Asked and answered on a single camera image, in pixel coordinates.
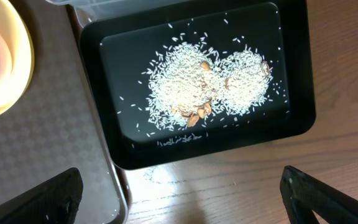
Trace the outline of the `black waste tray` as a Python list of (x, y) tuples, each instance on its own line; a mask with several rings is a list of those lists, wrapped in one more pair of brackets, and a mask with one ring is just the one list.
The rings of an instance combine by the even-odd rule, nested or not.
[[(225, 57), (245, 47), (272, 68), (268, 101), (188, 129), (149, 123), (147, 71), (204, 37)], [(305, 1), (188, 1), (88, 24), (79, 49), (113, 162), (140, 169), (305, 133), (316, 119)]]

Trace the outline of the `yellow round plate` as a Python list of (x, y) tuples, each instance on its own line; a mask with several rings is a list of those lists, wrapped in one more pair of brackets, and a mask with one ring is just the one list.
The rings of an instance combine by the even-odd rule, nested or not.
[(26, 24), (9, 1), (0, 1), (0, 35), (12, 57), (11, 75), (0, 85), (0, 115), (24, 94), (34, 71), (34, 45)]

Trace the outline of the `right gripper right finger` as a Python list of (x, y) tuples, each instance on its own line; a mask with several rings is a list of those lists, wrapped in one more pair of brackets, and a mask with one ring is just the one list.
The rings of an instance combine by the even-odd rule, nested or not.
[(280, 193), (290, 223), (358, 223), (358, 200), (293, 167), (284, 167)]

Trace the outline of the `rice food waste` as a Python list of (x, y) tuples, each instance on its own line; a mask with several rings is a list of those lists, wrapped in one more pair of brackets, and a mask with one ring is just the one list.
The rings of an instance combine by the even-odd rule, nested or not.
[(126, 146), (170, 147), (290, 115), (278, 12), (226, 12), (106, 39)]

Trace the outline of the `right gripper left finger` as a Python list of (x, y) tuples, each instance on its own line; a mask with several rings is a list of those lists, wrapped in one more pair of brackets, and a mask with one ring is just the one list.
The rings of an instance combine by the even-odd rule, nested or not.
[(0, 223), (73, 224), (83, 181), (72, 167), (0, 205)]

